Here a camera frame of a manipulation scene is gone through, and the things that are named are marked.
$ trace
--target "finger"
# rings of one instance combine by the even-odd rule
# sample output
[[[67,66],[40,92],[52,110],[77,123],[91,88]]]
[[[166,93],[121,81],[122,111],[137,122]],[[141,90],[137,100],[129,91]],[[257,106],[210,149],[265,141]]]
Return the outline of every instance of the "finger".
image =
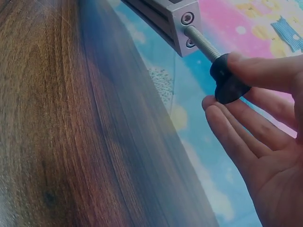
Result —
[[[205,115],[214,135],[240,173],[245,177],[251,162],[256,160],[257,157],[240,138],[217,106],[212,105],[208,107],[205,111]]]
[[[260,158],[262,156],[272,154],[272,150],[270,150],[267,146],[265,146],[263,143],[254,138],[251,134],[249,134],[224,105],[217,102],[215,97],[207,96],[202,102],[202,107],[204,110],[206,110],[211,105],[217,106],[222,111],[222,113],[230,122],[237,134],[246,143],[248,148],[256,155],[256,157]]]
[[[258,87],[253,87],[244,97],[269,113],[277,121],[282,122],[295,131],[298,130],[298,122],[294,115],[294,104],[266,89]]]
[[[303,55],[279,59],[250,58],[232,52],[228,58],[231,71],[245,84],[291,93],[294,77],[303,70]]]
[[[265,117],[251,109],[241,100],[226,105],[231,114],[242,124],[251,134],[272,150],[282,150],[286,148],[293,138],[278,129]]]

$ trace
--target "metal rod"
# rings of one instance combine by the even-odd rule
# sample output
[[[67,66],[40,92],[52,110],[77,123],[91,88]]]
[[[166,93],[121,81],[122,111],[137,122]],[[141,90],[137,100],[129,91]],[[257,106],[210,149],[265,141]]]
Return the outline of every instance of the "metal rod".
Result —
[[[212,63],[221,56],[219,51],[194,26],[188,26],[184,34]]]

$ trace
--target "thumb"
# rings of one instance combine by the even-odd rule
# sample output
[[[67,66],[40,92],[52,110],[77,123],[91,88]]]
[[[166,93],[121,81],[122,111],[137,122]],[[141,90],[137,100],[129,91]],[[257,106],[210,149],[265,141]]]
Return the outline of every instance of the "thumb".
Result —
[[[291,93],[295,76],[303,71],[303,55],[265,59],[245,58],[232,52],[228,56],[227,64],[249,86]]]

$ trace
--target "wooden surface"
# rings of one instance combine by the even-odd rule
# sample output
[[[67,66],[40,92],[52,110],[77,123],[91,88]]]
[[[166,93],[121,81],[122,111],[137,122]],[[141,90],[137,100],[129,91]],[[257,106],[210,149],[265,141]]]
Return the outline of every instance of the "wooden surface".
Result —
[[[217,226],[104,0],[0,0],[0,227]]]

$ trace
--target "black knob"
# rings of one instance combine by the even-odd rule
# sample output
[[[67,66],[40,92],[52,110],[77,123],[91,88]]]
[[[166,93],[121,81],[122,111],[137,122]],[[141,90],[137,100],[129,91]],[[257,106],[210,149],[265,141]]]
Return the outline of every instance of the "black knob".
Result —
[[[228,53],[217,58],[211,68],[210,75],[214,78],[217,88],[214,96],[219,103],[231,103],[244,94],[246,94],[251,87],[241,82],[227,67]]]

